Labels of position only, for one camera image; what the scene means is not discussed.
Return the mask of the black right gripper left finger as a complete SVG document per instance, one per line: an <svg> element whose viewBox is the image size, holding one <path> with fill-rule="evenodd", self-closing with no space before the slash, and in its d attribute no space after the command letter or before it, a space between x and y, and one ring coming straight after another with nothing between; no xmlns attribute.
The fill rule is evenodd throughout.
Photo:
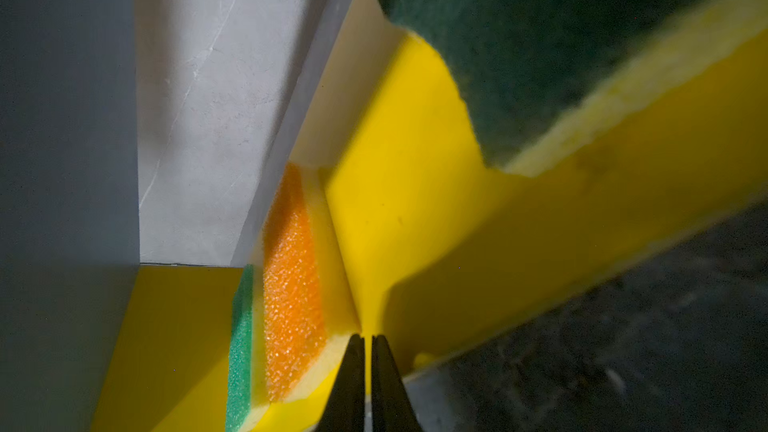
<svg viewBox="0 0 768 432"><path fill-rule="evenodd" d="M363 432L365 423L365 341L350 337L315 432Z"/></svg>

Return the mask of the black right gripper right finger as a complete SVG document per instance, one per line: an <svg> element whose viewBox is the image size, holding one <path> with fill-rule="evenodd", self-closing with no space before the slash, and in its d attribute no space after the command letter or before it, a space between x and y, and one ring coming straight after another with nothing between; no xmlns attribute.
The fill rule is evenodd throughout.
<svg viewBox="0 0 768 432"><path fill-rule="evenodd" d="M371 406L374 432L422 432L389 343L372 337Z"/></svg>

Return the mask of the orange sponge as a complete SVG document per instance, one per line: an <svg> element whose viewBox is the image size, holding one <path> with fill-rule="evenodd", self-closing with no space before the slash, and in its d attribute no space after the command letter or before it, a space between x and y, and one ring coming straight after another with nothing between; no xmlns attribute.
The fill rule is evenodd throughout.
<svg viewBox="0 0 768 432"><path fill-rule="evenodd" d="M262 249L268 395L273 402L302 400L339 366L360 330L316 170L286 166Z"/></svg>

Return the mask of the dark green sponge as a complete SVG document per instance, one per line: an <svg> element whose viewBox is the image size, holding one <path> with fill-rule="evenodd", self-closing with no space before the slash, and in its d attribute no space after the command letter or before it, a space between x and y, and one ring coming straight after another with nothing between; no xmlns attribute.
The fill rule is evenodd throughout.
<svg viewBox="0 0 768 432"><path fill-rule="evenodd" d="M378 0L443 59L484 162L534 177L767 28L767 0Z"/></svg>

